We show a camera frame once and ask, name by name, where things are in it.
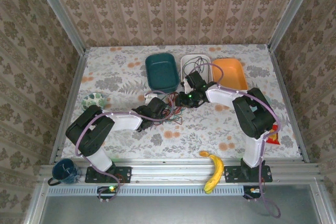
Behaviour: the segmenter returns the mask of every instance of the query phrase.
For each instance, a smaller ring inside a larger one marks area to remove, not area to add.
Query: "red package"
[[[273,124],[273,127],[272,127],[272,129],[271,129],[269,132],[272,133],[272,132],[276,131],[277,129],[278,129],[278,126],[277,126],[276,124]],[[278,145],[280,145],[280,143],[279,143],[279,135],[278,135],[278,133],[276,133],[276,134],[270,136],[270,137],[267,139],[266,143],[269,143],[269,144],[278,144]]]

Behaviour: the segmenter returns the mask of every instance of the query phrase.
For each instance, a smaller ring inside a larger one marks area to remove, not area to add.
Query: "patterned bowl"
[[[83,110],[86,110],[91,105],[98,105],[102,109],[104,109],[106,103],[107,101],[106,101],[105,95],[101,93],[92,93],[84,97],[81,105],[82,105]]]

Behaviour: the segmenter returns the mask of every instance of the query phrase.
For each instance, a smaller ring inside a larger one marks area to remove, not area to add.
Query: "tray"
[[[201,63],[211,63],[210,58],[207,55],[185,55],[181,59],[181,80],[185,78],[186,75],[190,73],[197,65]],[[206,83],[212,82],[214,80],[212,76],[211,66],[202,66],[201,71],[197,69],[203,80]]]
[[[152,90],[172,93],[180,83],[174,56],[168,53],[150,55],[145,61],[148,86]]]
[[[247,90],[247,82],[245,79],[242,64],[237,59],[217,59],[213,64],[218,65],[224,71],[224,78],[221,80],[221,85],[238,90]],[[214,81],[218,81],[221,76],[221,71],[212,66]]]

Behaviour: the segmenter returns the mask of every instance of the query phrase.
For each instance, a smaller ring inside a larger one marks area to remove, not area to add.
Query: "teal plastic bin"
[[[145,61],[148,85],[152,90],[172,93],[180,83],[174,56],[168,53],[150,55]]]

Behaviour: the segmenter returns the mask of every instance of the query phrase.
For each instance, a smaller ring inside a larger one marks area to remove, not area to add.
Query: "orange tray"
[[[247,83],[243,71],[242,64],[237,59],[217,59],[212,62],[218,65],[224,71],[224,77],[221,80],[221,85],[232,88],[247,90]],[[221,71],[212,66],[214,81],[218,81],[221,76]]]

